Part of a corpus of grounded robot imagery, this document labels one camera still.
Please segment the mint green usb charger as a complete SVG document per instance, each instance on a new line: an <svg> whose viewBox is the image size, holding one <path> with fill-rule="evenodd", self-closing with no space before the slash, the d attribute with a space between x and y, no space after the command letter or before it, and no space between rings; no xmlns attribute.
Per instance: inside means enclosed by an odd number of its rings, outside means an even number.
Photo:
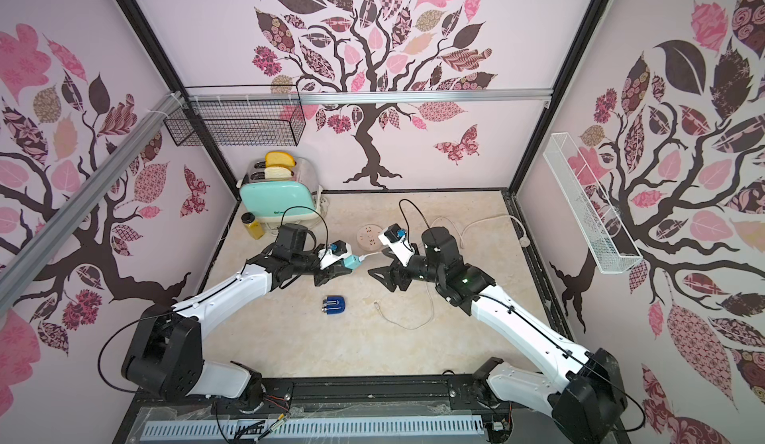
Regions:
<svg viewBox="0 0 765 444"><path fill-rule="evenodd" d="M363 261L362 257L351 255L343 260L343 265L349 270L356 270L362 265Z"/></svg>

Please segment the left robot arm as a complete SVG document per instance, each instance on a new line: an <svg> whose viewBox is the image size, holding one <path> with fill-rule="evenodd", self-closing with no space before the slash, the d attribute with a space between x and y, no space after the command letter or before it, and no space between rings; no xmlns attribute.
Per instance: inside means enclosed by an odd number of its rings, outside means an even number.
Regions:
<svg viewBox="0 0 765 444"><path fill-rule="evenodd" d="M250 412L265 397L262 374L244 364L211 362L203 341L246 305L302 276L315 286L350 274L352 247L342 240L308 250L313 232L288 223L275 241L243 268L213 288L173 306L155 305L143 312L124 359L123 378L166 402L189 396L227 399Z"/></svg>

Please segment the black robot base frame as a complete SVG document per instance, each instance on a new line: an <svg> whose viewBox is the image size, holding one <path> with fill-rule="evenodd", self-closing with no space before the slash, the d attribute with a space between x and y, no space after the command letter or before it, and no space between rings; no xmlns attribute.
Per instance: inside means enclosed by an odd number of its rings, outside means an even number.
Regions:
<svg viewBox="0 0 765 444"><path fill-rule="evenodd" d="M469 374L266 378L264 400L245 412L227 399L186 397L175 403L140 392L114 442L141 443L149 421L290 419L398 416L479 416L485 435L372 438L235 439L225 443L564 443L553 420L513 402L491 403Z"/></svg>

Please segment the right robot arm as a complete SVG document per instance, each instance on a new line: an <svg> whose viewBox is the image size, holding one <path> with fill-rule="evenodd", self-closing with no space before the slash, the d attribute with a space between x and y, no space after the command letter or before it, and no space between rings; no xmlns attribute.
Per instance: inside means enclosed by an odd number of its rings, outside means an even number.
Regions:
<svg viewBox="0 0 765 444"><path fill-rule="evenodd" d="M379 236L390 265L370 270L389 291L408 290L414 280L432 283L454 308L486 324L537 370L526 372L503 360L490 360L476 378L491 397L549 416L573 443L601 443L628 407L616 358L576 344L534 317L480 268L464 261L444 227L422 233L422 249L394 224Z"/></svg>

